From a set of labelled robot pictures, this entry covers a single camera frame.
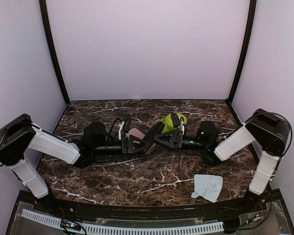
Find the black glasses case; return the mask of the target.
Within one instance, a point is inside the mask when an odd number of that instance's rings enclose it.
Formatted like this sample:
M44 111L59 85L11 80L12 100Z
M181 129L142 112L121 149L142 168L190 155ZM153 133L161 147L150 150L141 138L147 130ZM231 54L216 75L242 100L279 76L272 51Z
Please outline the black glasses case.
M152 151L156 148L156 143L154 140L154 136L159 135L162 133L163 129L165 127L165 124L161 121L154 124L151 129L146 133L143 140L147 141L150 144L150 147L148 150L144 151L145 155L149 155Z

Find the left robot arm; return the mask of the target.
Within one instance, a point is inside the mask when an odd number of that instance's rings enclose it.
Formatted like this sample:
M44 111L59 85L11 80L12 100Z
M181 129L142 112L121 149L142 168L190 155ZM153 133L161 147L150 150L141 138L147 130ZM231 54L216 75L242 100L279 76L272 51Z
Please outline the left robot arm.
M134 155L145 152L152 146L147 138L127 135L130 121L125 121L115 138L106 131L105 124L93 122L84 128L79 141L68 141L52 134L22 114L0 129L0 167L9 167L40 200L40 205L48 213L59 210L59 202L51 196L46 181L38 174L25 156L27 149L35 150L78 168L86 168L103 157Z

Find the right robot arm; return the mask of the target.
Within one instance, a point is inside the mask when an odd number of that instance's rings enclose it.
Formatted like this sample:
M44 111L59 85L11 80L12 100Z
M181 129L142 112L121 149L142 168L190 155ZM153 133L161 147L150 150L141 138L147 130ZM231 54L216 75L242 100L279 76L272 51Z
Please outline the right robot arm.
M259 205L259 197L289 150L293 129L290 122L280 114L257 109L242 125L218 141L219 130L211 121L203 121L195 137L186 136L182 131L182 121L173 114L175 130L162 133L164 124L155 127L154 141L167 149L183 149L194 155L201 155L209 165L218 165L227 161L235 153L257 142L262 148L262 155L247 192L249 195L240 202L244 212L251 212Z

